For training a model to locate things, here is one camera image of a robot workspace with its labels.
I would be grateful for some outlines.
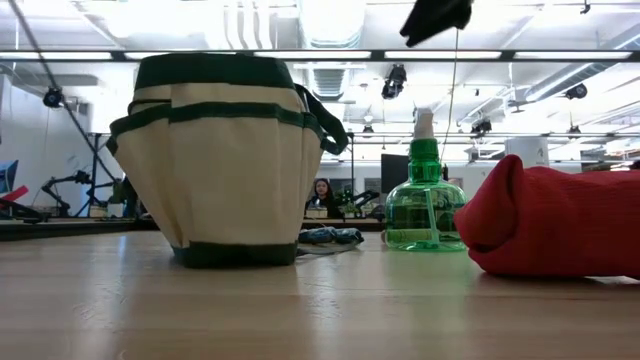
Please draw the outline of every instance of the woman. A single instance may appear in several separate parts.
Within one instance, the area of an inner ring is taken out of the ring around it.
[[[340,212],[338,201],[333,197],[333,190],[327,179],[316,179],[313,183],[315,195],[307,202],[309,205],[322,206],[327,208],[327,217],[330,219],[342,219],[344,215]]]

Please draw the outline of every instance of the ductwork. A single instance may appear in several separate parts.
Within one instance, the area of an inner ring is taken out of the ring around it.
[[[365,0],[299,0],[300,34],[306,49],[357,49]],[[338,100],[349,84],[349,69],[310,69],[311,90],[320,100]]]
[[[640,24],[616,36],[602,49],[640,50]],[[592,76],[615,66],[616,63],[574,64],[556,72],[542,82],[532,86],[525,93],[527,102],[541,101],[566,91]]]

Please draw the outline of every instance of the bag handle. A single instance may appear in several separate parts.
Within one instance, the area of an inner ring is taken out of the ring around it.
[[[296,85],[296,92],[302,98],[305,103],[306,110],[313,114],[320,126],[335,140],[335,142],[329,140],[326,136],[322,139],[320,146],[322,149],[330,152],[333,155],[340,155],[344,149],[349,145],[349,138],[344,131],[342,121],[335,116],[331,115],[327,109],[322,106],[322,103],[313,96],[309,90],[302,85]]]

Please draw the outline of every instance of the white wall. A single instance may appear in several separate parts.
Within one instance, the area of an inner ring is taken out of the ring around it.
[[[78,120],[88,128],[86,116],[78,114]],[[6,76],[0,77],[0,136],[0,162],[19,161],[14,189],[22,185],[29,189],[18,200],[21,204],[53,206],[55,200],[38,191],[45,181],[78,170],[91,173],[91,151],[67,112],[45,107],[40,95],[13,86]],[[71,213],[87,200],[86,185],[61,183],[57,189],[71,205]]]
[[[473,163],[468,165],[450,164],[449,177],[462,178],[462,187],[469,198],[472,198],[484,179],[489,175],[494,164]],[[556,170],[575,174],[582,172],[580,164],[552,164],[551,167]],[[364,191],[365,178],[380,178],[379,164],[356,164],[354,168],[355,174],[355,190],[356,192]],[[347,163],[342,164],[322,164],[318,171],[317,178],[329,179],[350,179],[351,166]]]

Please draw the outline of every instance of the computer monitor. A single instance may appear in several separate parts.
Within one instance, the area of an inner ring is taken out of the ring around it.
[[[380,158],[380,190],[388,194],[409,179],[409,157],[382,154]]]
[[[0,164],[0,194],[13,191],[17,171],[18,160]]]

